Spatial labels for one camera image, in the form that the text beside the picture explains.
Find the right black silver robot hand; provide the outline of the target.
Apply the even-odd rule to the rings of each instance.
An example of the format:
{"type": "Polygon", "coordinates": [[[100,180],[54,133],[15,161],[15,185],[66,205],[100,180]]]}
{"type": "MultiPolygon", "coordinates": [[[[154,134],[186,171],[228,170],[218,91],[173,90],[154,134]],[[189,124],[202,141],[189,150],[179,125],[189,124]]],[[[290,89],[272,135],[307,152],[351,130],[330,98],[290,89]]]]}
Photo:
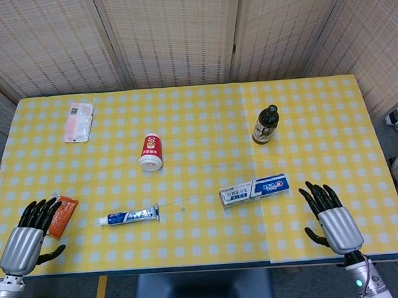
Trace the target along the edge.
{"type": "Polygon", "coordinates": [[[308,181],[305,185],[307,189],[300,189],[299,193],[305,198],[323,232],[323,236],[319,236],[311,228],[305,227],[306,235],[314,243],[326,246],[338,255],[360,250],[364,238],[334,190],[328,185],[320,186],[308,181]]]}

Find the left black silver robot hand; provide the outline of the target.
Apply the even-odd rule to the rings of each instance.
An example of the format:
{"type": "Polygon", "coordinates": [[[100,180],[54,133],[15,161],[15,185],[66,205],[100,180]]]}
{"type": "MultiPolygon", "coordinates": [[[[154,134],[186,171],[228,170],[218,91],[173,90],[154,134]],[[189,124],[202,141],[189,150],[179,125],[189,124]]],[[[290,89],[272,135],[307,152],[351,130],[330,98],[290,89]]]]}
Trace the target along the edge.
{"type": "Polygon", "coordinates": [[[0,260],[5,274],[24,277],[40,264],[56,259],[65,250],[62,244],[56,250],[42,254],[43,240],[49,226],[62,205],[57,198],[31,202],[21,214],[20,221],[13,228],[0,260]]]}

